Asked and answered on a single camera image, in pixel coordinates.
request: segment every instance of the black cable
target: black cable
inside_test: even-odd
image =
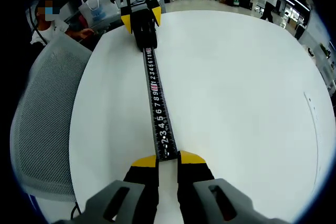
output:
[[[76,211],[76,209],[77,209],[77,211],[78,211],[78,213],[81,215],[82,214],[82,212],[80,211],[80,209],[79,209],[79,205],[78,205],[78,203],[77,202],[75,202],[75,206],[74,206],[74,208],[72,209],[72,211],[71,211],[71,215],[70,215],[70,219],[72,220],[74,217],[74,213],[75,213],[75,211]]]
[[[79,205],[78,205],[78,203],[76,202],[75,205],[77,206],[77,210],[78,210],[79,214],[81,215],[82,212],[81,212],[80,209],[79,209]]]
[[[71,211],[70,220],[72,220],[74,218],[73,216],[74,216],[74,213],[76,211],[76,208],[77,208],[77,206],[75,205],[74,208]]]
[[[48,42],[47,42],[47,41],[45,40],[45,38],[40,34],[39,30],[37,30],[37,27],[36,27],[35,24],[34,24],[33,17],[31,16],[31,11],[32,11],[32,9],[31,9],[31,7],[29,7],[29,17],[30,17],[30,22],[31,22],[31,24],[32,24],[32,26],[33,26],[33,28],[34,28],[34,30],[37,32],[37,34],[40,36],[40,38],[43,40],[43,42],[47,45]]]

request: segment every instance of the white round table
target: white round table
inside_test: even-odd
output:
[[[206,10],[163,14],[157,37],[178,149],[204,158],[266,217],[298,218],[328,175],[336,139],[327,89],[302,46],[264,20]],[[142,53],[120,27],[92,53],[72,112],[70,169],[81,210],[153,154]],[[182,223],[176,161],[161,162],[159,172],[155,223]]]

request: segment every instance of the gray mesh chair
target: gray mesh chair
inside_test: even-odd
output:
[[[59,34],[31,67],[10,130],[12,167],[30,195],[76,201],[69,166],[70,120],[91,53]]]

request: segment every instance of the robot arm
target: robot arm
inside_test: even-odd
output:
[[[143,3],[133,5],[131,0],[115,0],[115,3],[120,8],[121,20],[125,24],[125,27],[129,33],[135,35],[135,39],[142,50],[144,44],[156,48],[156,34],[154,24],[160,25],[161,22],[161,7],[158,0],[144,0]],[[147,30],[147,33],[151,33],[151,41],[143,40],[143,34],[140,31]]]

